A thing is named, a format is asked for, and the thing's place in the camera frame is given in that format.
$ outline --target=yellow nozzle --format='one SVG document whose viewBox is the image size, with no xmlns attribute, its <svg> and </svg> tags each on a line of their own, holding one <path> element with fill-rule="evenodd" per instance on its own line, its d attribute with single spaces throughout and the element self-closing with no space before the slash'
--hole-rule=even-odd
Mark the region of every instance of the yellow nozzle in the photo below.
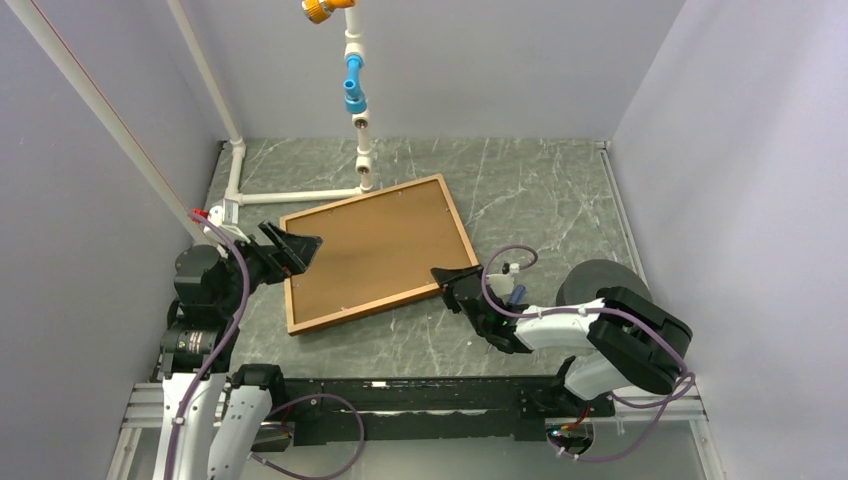
<svg viewBox="0 0 848 480">
<path fill-rule="evenodd" d="M 330 18 L 333 10 L 356 5 L 356 0 L 303 0 L 301 5 L 306 18 L 318 24 Z"/>
</svg>

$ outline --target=gray marble surface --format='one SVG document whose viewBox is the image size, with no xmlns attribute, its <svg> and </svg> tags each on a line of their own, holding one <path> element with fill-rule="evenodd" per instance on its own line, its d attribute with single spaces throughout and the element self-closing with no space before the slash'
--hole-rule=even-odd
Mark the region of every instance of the gray marble surface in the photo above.
<svg viewBox="0 0 848 480">
<path fill-rule="evenodd" d="M 374 148 L 378 188 L 444 175 L 481 262 L 509 243 L 539 250 L 537 266 L 520 276 L 528 303 L 552 305 L 569 270 L 584 260 L 607 258 L 633 268 L 594 141 L 381 139 Z M 248 141 L 241 190 L 354 187 L 359 184 L 355 151 L 356 143 L 349 139 Z M 230 163 L 226 147 L 207 207 L 221 200 Z M 276 222 L 317 205 L 245 206 L 239 226 L 262 238 L 259 222 Z M 519 258 L 520 253 L 504 256 Z M 262 362 L 279 364 L 287 377 L 530 375 L 555 373 L 568 355 L 561 349 L 506 355 L 487 345 L 463 315 L 446 310 L 439 298 L 291 337 L 282 286 L 263 286 L 251 296 L 233 369 Z"/>
</svg>

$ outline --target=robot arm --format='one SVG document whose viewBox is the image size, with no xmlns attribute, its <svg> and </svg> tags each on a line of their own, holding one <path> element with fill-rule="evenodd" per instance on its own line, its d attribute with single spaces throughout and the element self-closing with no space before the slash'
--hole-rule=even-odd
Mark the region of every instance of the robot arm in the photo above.
<svg viewBox="0 0 848 480">
<path fill-rule="evenodd" d="M 268 222 L 260 224 L 259 229 L 271 245 L 259 245 L 253 236 L 235 241 L 247 266 L 250 293 L 261 284 L 279 283 L 304 273 L 322 243 L 319 237 L 292 235 Z M 236 331 L 186 400 L 183 417 L 177 418 L 177 408 L 190 390 L 196 370 L 232 327 L 242 296 L 242 272 L 234 258 L 211 245 L 189 248 L 177 258 L 175 266 L 177 300 L 160 344 L 165 398 L 153 478 L 164 478 L 169 452 L 174 458 L 173 479 L 238 478 L 262 421 L 273 406 L 288 400 L 283 375 L 277 365 L 243 365 L 233 376 L 216 435 L 215 409 L 227 382 Z M 175 422 L 180 423 L 180 429 L 172 442 Z"/>
<path fill-rule="evenodd" d="M 686 324 L 624 287 L 604 289 L 601 298 L 564 308 L 504 302 L 500 297 L 509 291 L 507 287 L 511 287 L 511 277 L 517 269 L 505 264 L 502 271 L 487 279 L 489 296 L 503 310 L 532 317 L 516 319 L 492 308 L 483 296 L 483 268 L 479 265 L 458 270 L 433 268 L 431 273 L 441 285 L 445 305 L 454 313 L 464 313 L 477 335 L 504 353 L 531 353 L 546 347 L 590 352 L 566 359 L 557 374 L 576 403 L 629 385 L 657 395 L 672 392 L 680 374 L 674 359 L 626 320 L 595 312 L 617 309 L 636 316 L 681 357 L 692 339 Z"/>
</svg>

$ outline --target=purple tube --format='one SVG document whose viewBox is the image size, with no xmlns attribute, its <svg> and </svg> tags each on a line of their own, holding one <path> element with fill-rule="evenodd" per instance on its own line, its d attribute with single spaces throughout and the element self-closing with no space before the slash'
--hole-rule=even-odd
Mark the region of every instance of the purple tube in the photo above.
<svg viewBox="0 0 848 480">
<path fill-rule="evenodd" d="M 218 227 L 212 224 L 206 217 L 197 215 L 195 213 L 189 213 L 189 216 L 202 223 L 203 225 L 209 227 L 215 235 L 221 239 L 226 245 L 227 249 L 230 251 L 230 254 L 233 255 L 236 259 L 236 263 L 238 263 L 239 270 L 241 271 L 241 302 L 239 303 L 239 308 L 233 314 L 233 323 L 230 325 L 230 328 L 224 333 L 224 336 L 221 337 L 221 341 L 218 343 L 218 346 L 212 350 L 212 353 L 209 357 L 206 358 L 206 361 L 200 366 L 200 370 L 197 371 L 197 374 L 192 379 L 191 383 L 188 385 L 186 389 L 186 393 L 183 396 L 183 399 L 180 401 L 179 406 L 177 407 L 177 416 L 176 418 L 184 418 L 185 412 L 188 409 L 188 401 L 191 399 L 191 396 L 194 394 L 194 391 L 197 390 L 197 386 L 200 385 L 200 379 L 203 378 L 203 375 L 209 370 L 209 367 L 212 366 L 212 362 L 218 358 L 218 355 L 221 354 L 221 351 L 227 346 L 230 339 L 233 338 L 233 335 L 238 330 L 238 325 L 241 323 L 241 318 L 244 316 L 244 309 L 247 306 L 247 297 L 250 295 L 250 279 L 247 271 L 247 264 L 244 261 L 244 257 L 241 255 L 241 252 L 238 251 L 236 245 L 230 240 L 224 232 L 221 231 Z M 175 423 L 171 428 L 171 437 L 168 440 L 168 453 L 165 456 L 165 480 L 173 480 L 174 478 L 174 461 L 176 460 L 177 454 L 177 444 L 179 443 L 180 438 L 180 426 Z"/>
<path fill-rule="evenodd" d="M 266 467 L 271 468 L 272 470 L 276 470 L 276 471 L 282 473 L 283 475 L 288 475 L 289 477 L 292 477 L 292 478 L 297 478 L 298 480 L 330 480 L 331 478 L 336 478 L 339 475 L 348 471 L 350 469 L 350 467 L 352 467 L 353 464 L 356 462 L 356 460 L 359 458 L 359 456 L 362 455 L 362 450 L 365 448 L 365 424 L 362 423 L 362 416 L 359 414 L 359 412 L 356 411 L 356 408 L 354 408 L 353 405 L 350 404 L 350 402 L 348 402 L 347 400 L 345 400 L 342 397 L 339 397 L 337 395 L 333 395 L 331 393 L 316 393 L 314 395 L 306 395 L 305 397 L 300 397 L 300 398 L 294 399 L 294 400 L 292 400 L 288 403 L 284 403 L 283 405 L 280 405 L 279 407 L 272 410 L 271 413 L 269 414 L 269 416 L 273 415 L 277 412 L 281 412 L 281 411 L 283 411 L 283 410 L 285 410 L 285 409 L 287 409 L 287 408 L 289 408 L 293 405 L 296 405 L 300 402 L 303 402 L 303 401 L 306 401 L 306 400 L 312 400 L 313 398 L 329 398 L 331 400 L 335 400 L 335 401 L 343 404 L 344 406 L 346 406 L 347 408 L 350 409 L 350 411 L 353 413 L 354 417 L 356 417 L 356 422 L 359 424 L 359 442 L 356 444 L 356 451 L 353 452 L 353 456 L 350 457 L 350 460 L 348 460 L 348 462 L 342 468 L 340 468 L 338 471 L 331 473 L 329 475 L 324 475 L 324 476 L 321 476 L 321 477 L 308 477 L 306 475 L 301 475 L 299 473 L 290 472 L 290 471 L 286 470 L 285 468 L 283 468 L 283 467 L 281 467 L 281 466 L 279 466 L 279 465 L 277 465 L 273 462 L 269 462 L 268 460 L 265 460 L 264 458 L 260 457 L 259 455 L 256 455 L 255 453 L 250 454 L 251 458 L 253 458 L 257 462 L 261 463 L 262 465 L 265 465 Z"/>
</svg>

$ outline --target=pipe elbow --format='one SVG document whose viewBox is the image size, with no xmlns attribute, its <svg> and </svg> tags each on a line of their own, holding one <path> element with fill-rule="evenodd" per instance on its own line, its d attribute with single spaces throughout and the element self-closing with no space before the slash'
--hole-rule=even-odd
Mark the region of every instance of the pipe elbow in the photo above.
<svg viewBox="0 0 848 480">
<path fill-rule="evenodd" d="M 357 54 L 351 54 L 347 58 L 347 78 L 344 81 L 345 107 L 348 113 L 352 115 L 362 113 L 368 108 L 365 93 L 362 91 L 362 85 L 359 82 L 359 72 L 362 70 L 363 64 L 362 57 Z"/>
</svg>

